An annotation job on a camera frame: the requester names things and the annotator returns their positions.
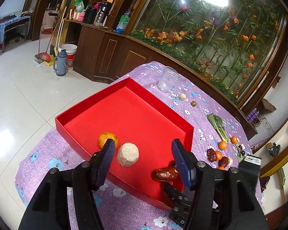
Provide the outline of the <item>flower display window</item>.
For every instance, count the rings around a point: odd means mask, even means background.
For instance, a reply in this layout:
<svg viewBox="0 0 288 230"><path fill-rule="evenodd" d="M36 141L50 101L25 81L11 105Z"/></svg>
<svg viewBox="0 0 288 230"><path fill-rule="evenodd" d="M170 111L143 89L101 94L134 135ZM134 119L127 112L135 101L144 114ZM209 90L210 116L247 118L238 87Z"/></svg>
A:
<svg viewBox="0 0 288 230"><path fill-rule="evenodd" d="M278 0L148 0L131 36L238 103L275 52L286 15Z"/></svg>

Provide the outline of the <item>white bucket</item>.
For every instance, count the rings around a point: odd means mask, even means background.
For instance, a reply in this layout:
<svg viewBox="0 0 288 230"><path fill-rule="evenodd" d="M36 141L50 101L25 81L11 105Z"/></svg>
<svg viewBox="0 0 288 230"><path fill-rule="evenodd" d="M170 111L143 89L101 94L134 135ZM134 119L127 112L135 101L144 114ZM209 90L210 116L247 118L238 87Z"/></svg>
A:
<svg viewBox="0 0 288 230"><path fill-rule="evenodd" d="M73 67L74 58L75 58L75 54L76 54L76 50L77 50L77 45L75 45L75 44L62 44L59 47L59 52L62 49L65 49L66 53L67 53L67 67L68 68L72 68Z"/></svg>

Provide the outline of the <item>clear plastic cup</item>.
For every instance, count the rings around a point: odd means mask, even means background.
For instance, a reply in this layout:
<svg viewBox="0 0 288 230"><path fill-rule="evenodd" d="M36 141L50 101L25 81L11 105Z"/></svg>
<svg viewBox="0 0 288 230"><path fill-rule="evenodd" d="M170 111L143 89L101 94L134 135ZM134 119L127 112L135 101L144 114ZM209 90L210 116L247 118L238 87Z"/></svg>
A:
<svg viewBox="0 0 288 230"><path fill-rule="evenodd" d="M164 67L163 73L157 83L157 88L163 93L169 90L176 84L179 74L172 67Z"/></svg>

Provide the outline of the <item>bok choy stalk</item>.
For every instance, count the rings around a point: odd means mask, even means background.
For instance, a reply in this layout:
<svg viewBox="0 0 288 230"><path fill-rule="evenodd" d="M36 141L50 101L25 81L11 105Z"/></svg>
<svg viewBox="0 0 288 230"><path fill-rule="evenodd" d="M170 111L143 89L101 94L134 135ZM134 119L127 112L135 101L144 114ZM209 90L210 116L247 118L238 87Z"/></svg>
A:
<svg viewBox="0 0 288 230"><path fill-rule="evenodd" d="M228 136L226 135L222 119L213 113L207 115L206 118L208 119L212 127L215 129L215 131L217 132L221 140L225 142L229 142L230 138L228 138Z"/></svg>

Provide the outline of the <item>long red date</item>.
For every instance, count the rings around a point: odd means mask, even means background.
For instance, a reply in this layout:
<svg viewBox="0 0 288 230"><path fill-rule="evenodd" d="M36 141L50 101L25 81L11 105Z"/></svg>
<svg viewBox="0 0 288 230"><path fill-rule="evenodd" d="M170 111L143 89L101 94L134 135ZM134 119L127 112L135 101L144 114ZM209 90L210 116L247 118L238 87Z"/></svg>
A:
<svg viewBox="0 0 288 230"><path fill-rule="evenodd" d="M166 167L152 172L152 179L159 182L174 182L179 179L178 169L176 167Z"/></svg>

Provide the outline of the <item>black thermos jug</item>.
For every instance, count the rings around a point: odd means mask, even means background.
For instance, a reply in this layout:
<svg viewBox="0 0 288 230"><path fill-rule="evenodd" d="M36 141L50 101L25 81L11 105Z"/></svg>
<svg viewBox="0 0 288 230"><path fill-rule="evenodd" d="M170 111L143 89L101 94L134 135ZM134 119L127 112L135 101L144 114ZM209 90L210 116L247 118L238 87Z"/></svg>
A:
<svg viewBox="0 0 288 230"><path fill-rule="evenodd" d="M94 20L94 25L102 27L105 25L106 19L110 13L112 3L105 1L99 5L99 10Z"/></svg>

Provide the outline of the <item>wooden cabinet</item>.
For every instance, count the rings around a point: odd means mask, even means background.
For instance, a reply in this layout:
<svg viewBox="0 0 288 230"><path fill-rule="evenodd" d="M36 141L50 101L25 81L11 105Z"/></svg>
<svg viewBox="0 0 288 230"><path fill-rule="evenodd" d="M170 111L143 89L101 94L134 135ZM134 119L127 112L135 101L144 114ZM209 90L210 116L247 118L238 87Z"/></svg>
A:
<svg viewBox="0 0 288 230"><path fill-rule="evenodd" d="M223 106L241 123L248 139L257 134L255 127L230 99L193 69L168 54L130 36L96 28L91 24L71 22L70 29L78 38L74 71L91 81L110 84L142 64L157 61L175 69Z"/></svg>

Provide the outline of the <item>orange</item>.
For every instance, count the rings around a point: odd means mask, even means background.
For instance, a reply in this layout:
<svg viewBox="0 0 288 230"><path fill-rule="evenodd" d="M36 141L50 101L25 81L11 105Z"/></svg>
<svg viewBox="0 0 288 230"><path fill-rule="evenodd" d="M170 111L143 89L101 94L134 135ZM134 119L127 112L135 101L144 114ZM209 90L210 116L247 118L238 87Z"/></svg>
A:
<svg viewBox="0 0 288 230"><path fill-rule="evenodd" d="M112 139L115 143L115 148L118 147L118 137L112 132L103 132L98 137L98 146L102 149L108 139Z"/></svg>

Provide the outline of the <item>small red date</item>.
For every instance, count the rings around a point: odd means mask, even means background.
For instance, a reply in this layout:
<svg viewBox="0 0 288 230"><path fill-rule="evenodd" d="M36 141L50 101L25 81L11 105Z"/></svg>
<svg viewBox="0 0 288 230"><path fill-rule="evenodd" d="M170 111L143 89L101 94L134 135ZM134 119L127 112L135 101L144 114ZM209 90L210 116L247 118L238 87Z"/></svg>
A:
<svg viewBox="0 0 288 230"><path fill-rule="evenodd" d="M213 163L217 160L217 153L214 151L214 149L208 149L206 154L210 163Z"/></svg>

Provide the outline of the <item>small white piece near cup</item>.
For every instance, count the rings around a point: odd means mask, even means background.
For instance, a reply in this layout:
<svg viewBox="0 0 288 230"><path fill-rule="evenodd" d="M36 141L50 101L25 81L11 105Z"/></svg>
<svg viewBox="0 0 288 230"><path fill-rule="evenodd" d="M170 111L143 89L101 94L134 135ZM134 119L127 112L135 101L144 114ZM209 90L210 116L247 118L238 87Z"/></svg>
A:
<svg viewBox="0 0 288 230"><path fill-rule="evenodd" d="M183 93L181 93L178 97L179 97L180 101L185 101L187 98L186 95Z"/></svg>

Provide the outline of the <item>green label water bottle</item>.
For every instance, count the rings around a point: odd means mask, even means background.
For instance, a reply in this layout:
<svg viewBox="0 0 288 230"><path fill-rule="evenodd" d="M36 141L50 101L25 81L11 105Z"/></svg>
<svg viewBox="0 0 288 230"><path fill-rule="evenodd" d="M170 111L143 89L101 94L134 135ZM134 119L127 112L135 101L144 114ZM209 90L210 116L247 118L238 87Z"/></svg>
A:
<svg viewBox="0 0 288 230"><path fill-rule="evenodd" d="M130 10L128 10L121 16L120 21L118 23L118 26L116 27L116 30L115 30L115 32L117 34L123 34L124 33L124 31L127 27L127 24L130 20L131 13L132 12Z"/></svg>

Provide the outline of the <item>purple floral tablecloth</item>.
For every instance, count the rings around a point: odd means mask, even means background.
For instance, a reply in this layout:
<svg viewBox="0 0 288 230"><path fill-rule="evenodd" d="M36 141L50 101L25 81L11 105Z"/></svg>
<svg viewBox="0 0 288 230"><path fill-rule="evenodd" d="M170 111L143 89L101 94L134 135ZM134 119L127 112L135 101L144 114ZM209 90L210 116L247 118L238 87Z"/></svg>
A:
<svg viewBox="0 0 288 230"><path fill-rule="evenodd" d="M183 76L140 65L56 117L22 163L35 191L20 229L267 229L255 197L261 160L237 121Z"/></svg>

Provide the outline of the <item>white sugarcane piece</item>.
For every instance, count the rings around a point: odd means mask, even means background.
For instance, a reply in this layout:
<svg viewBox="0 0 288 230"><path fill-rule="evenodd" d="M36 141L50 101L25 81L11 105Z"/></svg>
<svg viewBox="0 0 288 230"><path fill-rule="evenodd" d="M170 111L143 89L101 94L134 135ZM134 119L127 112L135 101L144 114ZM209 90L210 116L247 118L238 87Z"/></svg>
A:
<svg viewBox="0 0 288 230"><path fill-rule="evenodd" d="M233 159L231 157L228 158L228 166L230 167L233 164Z"/></svg>
<svg viewBox="0 0 288 230"><path fill-rule="evenodd" d="M124 143L118 149L116 160L123 167L130 167L139 158L139 149L133 143Z"/></svg>

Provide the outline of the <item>red tray box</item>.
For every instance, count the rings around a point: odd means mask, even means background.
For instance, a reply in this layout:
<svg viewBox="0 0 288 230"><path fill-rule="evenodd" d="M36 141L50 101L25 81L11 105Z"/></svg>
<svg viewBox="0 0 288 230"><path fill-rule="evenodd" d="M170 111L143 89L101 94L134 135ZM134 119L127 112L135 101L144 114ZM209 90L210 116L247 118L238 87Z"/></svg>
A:
<svg viewBox="0 0 288 230"><path fill-rule="evenodd" d="M135 144L139 159L130 167L113 160L107 178L127 193L162 210L173 202L152 172L172 161L171 145L179 139L191 150L193 126L155 95L125 78L87 97L55 118L56 129L85 160L99 151L98 138L114 133L119 144Z"/></svg>

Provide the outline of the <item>grey thermos on floor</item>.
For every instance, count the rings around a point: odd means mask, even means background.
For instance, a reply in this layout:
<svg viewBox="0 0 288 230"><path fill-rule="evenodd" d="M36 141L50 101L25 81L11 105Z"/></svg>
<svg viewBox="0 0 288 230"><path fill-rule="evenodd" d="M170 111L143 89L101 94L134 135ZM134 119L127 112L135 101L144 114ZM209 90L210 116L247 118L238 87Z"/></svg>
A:
<svg viewBox="0 0 288 230"><path fill-rule="evenodd" d="M65 76L67 69L67 52L65 49L62 49L54 58L53 70L57 76Z"/></svg>

